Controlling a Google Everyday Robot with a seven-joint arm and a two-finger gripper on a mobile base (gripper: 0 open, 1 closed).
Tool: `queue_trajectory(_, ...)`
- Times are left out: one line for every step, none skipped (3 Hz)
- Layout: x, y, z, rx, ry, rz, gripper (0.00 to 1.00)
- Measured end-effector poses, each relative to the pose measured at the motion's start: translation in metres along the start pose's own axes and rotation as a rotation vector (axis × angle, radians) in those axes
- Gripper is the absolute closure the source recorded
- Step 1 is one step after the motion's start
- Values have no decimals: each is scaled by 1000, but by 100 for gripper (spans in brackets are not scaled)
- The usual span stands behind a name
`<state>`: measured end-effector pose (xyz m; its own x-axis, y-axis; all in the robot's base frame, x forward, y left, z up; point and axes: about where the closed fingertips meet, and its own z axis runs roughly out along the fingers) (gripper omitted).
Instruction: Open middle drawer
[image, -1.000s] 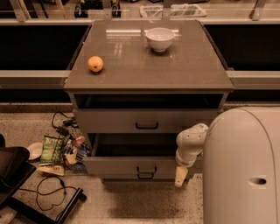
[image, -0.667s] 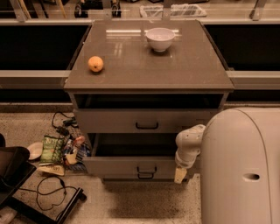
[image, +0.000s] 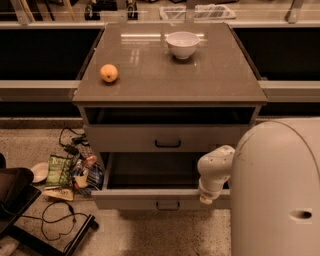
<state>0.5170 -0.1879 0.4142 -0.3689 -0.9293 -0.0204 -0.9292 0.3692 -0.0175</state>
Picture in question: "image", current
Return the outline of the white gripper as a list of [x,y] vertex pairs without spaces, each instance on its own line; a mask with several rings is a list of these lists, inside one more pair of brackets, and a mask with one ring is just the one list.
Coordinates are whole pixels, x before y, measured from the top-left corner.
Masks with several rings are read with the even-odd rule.
[[211,205],[213,201],[220,196],[224,183],[225,180],[223,178],[214,180],[200,178],[198,184],[200,202],[206,205]]

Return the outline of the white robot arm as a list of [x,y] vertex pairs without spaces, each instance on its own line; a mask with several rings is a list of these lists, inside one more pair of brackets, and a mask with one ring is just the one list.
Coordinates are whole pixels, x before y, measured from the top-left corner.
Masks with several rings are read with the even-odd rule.
[[202,156],[200,201],[229,183],[232,256],[320,256],[320,118],[254,126]]

